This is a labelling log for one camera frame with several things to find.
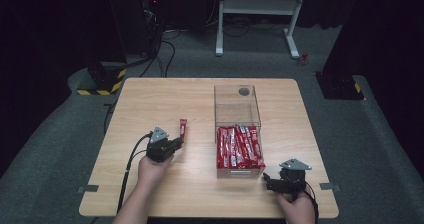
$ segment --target forearm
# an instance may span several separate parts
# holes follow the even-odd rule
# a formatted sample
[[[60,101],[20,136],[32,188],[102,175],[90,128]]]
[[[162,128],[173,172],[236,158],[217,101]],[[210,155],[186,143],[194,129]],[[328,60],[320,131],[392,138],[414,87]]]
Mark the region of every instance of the forearm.
[[[151,195],[151,188],[137,185],[128,196],[113,224],[147,223]]]

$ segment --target yellow and black hazard tape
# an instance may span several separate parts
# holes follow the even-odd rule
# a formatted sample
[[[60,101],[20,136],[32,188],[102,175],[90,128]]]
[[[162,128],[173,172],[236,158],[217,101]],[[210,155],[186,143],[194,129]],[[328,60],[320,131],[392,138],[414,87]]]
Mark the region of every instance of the yellow and black hazard tape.
[[[77,92],[80,95],[89,96],[89,95],[113,95],[115,94],[122,85],[122,81],[124,79],[124,75],[127,72],[127,69],[123,69],[118,73],[116,80],[114,83],[110,83],[110,88],[107,89],[78,89]]]

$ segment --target clear plastic box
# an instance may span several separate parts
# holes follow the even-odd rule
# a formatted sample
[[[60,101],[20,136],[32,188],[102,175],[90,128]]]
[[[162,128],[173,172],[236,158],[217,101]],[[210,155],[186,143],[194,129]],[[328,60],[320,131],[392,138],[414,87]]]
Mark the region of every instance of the clear plastic box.
[[[217,144],[218,178],[258,178],[263,168],[229,169],[218,165],[218,129],[220,127],[248,126],[256,127],[260,152],[261,119],[253,85],[216,85],[215,86],[215,143]]]

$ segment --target gray floor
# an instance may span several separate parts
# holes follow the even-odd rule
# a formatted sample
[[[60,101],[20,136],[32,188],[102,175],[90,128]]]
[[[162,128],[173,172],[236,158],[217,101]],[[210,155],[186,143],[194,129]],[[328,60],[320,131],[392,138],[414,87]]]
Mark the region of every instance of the gray floor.
[[[355,76],[366,100],[326,100],[314,77],[321,71],[340,28],[296,28],[300,53],[309,64],[291,59],[281,29],[260,26],[241,37],[224,37],[224,55],[215,57],[214,33],[182,32],[168,40],[176,54],[168,77],[292,78],[298,82],[340,215],[320,223],[424,223],[424,184],[388,126],[364,77]],[[237,35],[241,29],[226,28]],[[164,38],[172,38],[170,32]],[[162,44],[165,65],[172,54]],[[138,77],[146,64],[125,78]],[[0,181],[0,223],[90,223],[78,208],[80,186],[87,184],[104,136],[104,119],[113,96],[79,96],[85,70],[69,78],[73,94],[31,136]],[[159,77],[154,62],[146,77]],[[110,223],[100,218],[96,223]],[[155,223],[205,223],[209,220],[155,220]],[[234,223],[236,220],[214,220]],[[244,221],[243,223],[265,221]],[[280,223],[268,220],[269,223]]]

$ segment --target hand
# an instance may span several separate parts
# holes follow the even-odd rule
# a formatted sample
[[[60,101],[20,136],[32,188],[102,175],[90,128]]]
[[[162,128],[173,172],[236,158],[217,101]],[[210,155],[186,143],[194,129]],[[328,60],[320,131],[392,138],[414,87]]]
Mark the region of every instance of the hand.
[[[137,186],[143,189],[153,190],[162,180],[166,168],[171,163],[174,156],[170,156],[164,162],[152,161],[149,157],[144,156],[138,164],[138,181]]]
[[[284,218],[289,224],[314,224],[315,210],[311,199],[304,193],[299,192],[297,199],[289,202],[290,197],[285,194],[276,193],[277,202],[280,205]]]

